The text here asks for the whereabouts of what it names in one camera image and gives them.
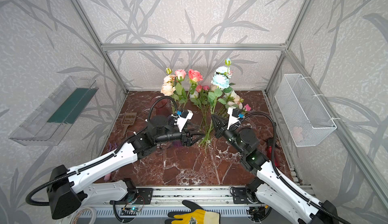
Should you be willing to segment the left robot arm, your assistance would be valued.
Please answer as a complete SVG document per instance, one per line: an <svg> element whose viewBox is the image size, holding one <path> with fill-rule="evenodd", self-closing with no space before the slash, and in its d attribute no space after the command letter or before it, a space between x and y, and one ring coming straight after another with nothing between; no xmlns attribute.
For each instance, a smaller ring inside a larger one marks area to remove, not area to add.
<svg viewBox="0 0 388 224"><path fill-rule="evenodd" d="M180 141L183 146L190 147L204 138L204 133L188 128L193 117L191 110L177 109L168 117L153 117L153 109L150 107L147 125L126 138L116 149L78 166L54 168L48 182L26 195L26 204L49 206L52 219L62 219L92 199L90 189L96 180L145 158L155 152L159 144Z"/></svg>

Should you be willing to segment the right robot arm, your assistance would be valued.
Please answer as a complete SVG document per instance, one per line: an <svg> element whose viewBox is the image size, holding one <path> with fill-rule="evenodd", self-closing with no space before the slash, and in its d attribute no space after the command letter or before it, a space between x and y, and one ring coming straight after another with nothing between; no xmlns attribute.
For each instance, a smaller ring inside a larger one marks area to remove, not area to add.
<svg viewBox="0 0 388 224"><path fill-rule="evenodd" d="M278 170L275 164L275 141L272 142L271 157L267 157L257 148L260 141L251 128L236 131L245 119L253 116L265 117L271 123L274 122L268 114L260 111L245 116L232 113L229 116L231 124L217 115L212 115L211 120L216 138L227 140L241 155L241 165L255 174L251 188L254 197L293 224L346 224L347 220L338 216L336 207L330 201L321 202Z"/></svg>

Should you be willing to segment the coral pink rose stem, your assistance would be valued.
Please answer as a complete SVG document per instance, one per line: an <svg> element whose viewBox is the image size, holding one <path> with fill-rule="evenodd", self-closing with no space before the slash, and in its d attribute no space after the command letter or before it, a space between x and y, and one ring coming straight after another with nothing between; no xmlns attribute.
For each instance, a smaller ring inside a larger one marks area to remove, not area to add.
<svg viewBox="0 0 388 224"><path fill-rule="evenodd" d="M188 103L190 98L198 97L199 93L202 90L200 81L203 81L202 74L197 70L190 69L189 70L189 89L188 90L183 89L185 104Z"/></svg>

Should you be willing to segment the peach flower stem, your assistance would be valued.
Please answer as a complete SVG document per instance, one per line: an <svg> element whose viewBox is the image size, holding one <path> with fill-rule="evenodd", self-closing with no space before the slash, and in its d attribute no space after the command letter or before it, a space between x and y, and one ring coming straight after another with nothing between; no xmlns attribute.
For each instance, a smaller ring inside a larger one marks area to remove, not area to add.
<svg viewBox="0 0 388 224"><path fill-rule="evenodd" d="M164 96L174 98L173 95L176 91L177 76L172 72L172 69L166 68L166 76L163 79L163 85L161 87L161 93Z"/></svg>

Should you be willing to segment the purple glass vase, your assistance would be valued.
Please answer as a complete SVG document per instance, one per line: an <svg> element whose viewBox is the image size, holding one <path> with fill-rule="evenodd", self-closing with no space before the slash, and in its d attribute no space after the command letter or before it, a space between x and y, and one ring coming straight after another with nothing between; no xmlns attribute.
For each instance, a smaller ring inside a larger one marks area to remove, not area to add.
<svg viewBox="0 0 388 224"><path fill-rule="evenodd" d="M181 148L183 147L183 144L180 140L176 140L176 141L173 141L171 146L175 147L175 148Z"/></svg>

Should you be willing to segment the light blue flower stem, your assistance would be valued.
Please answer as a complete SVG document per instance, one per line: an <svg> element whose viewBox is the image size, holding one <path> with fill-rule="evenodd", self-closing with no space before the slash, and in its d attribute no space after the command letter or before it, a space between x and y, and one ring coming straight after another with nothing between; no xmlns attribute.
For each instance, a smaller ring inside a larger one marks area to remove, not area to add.
<svg viewBox="0 0 388 224"><path fill-rule="evenodd" d="M230 58L225 60L225 66L220 66L216 69L212 80L211 88L208 92L208 102L210 103L210 113L213 115L216 110L217 103L226 105L226 100L222 98L225 92L230 92L230 78L232 72L230 69L232 62Z"/></svg>

